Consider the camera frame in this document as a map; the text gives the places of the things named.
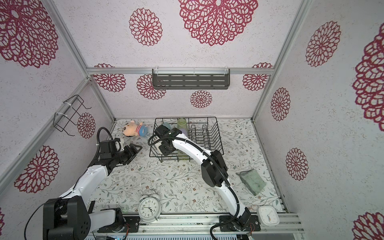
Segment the tall green translucent cup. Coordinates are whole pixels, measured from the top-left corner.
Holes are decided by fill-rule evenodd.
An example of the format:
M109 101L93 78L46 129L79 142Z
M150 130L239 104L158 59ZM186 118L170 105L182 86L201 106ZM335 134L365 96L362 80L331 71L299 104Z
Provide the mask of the tall green translucent cup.
M177 121L177 128L185 135L188 137L188 123L185 118L179 118Z

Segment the black wire dish rack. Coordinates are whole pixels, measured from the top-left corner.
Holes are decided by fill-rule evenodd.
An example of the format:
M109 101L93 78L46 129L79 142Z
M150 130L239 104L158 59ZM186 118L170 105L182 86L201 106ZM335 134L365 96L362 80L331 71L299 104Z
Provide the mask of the black wire dish rack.
M219 124L216 117L190 117L185 119L188 123L188 138L191 141L205 149L212 151L217 150L222 155L224 154ZM177 128L177 121L178 118L156 118L152 135L154 135L155 129L164 122L169 123L172 128ZM151 158L157 158L160 162L178 161L177 153L178 151L175 151L168 156L164 156L158 149L158 146L154 145L150 147L149 156Z

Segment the pale yellow-green cup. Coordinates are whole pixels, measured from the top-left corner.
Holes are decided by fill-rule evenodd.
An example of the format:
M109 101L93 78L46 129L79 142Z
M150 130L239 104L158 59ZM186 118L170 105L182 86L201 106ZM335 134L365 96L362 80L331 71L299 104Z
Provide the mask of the pale yellow-green cup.
M190 159L190 157L183 151L178 151L177 158L178 158L178 162L188 161Z

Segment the teal translucent cup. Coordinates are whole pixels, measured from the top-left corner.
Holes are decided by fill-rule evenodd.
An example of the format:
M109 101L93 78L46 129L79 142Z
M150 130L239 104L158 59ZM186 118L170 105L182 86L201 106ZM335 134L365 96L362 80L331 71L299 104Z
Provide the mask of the teal translucent cup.
M169 123L167 123L167 122L164 122L163 125L164 125L166 128L168 128L169 130L172 129L171 125L170 125Z

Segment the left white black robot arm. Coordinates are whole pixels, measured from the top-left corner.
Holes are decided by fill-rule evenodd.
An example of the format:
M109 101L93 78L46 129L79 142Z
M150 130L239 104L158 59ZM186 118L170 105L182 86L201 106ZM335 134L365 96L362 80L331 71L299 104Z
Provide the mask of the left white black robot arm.
M104 229L120 232L127 228L120 208L94 212L94 202L86 206L98 185L113 169L128 165L142 150L142 146L122 146L107 128L99 128L97 151L87 170L60 197L41 204L43 208L44 240L84 240L89 233Z

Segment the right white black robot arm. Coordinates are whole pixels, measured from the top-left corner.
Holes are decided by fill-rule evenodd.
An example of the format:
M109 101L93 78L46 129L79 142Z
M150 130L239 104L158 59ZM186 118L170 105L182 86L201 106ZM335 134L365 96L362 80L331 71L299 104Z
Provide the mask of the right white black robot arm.
M228 224L234 225L238 230L245 230L248 227L252 214L232 188L227 173L227 165L219 151L207 150L184 134L177 136L165 134L162 137L153 135L148 140L149 146L157 143L161 144L159 149L164 156L175 150L180 150L195 160L201 167L202 178L205 183L214 188L226 203L231 216L230 219L211 227L211 230Z

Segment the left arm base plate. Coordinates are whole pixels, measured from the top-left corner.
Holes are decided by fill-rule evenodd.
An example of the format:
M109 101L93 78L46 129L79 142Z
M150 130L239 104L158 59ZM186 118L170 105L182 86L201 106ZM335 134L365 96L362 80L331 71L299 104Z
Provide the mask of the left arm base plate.
M120 208L101 210L89 214L90 232L97 233L137 233L140 217L125 216Z

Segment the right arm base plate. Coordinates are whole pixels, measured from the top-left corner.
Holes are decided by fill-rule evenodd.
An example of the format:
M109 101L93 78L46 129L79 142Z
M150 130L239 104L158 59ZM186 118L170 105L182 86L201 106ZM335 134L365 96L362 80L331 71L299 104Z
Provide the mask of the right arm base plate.
M233 222L220 226L221 232L259 232L261 225L257 215L251 215L246 223L235 219Z

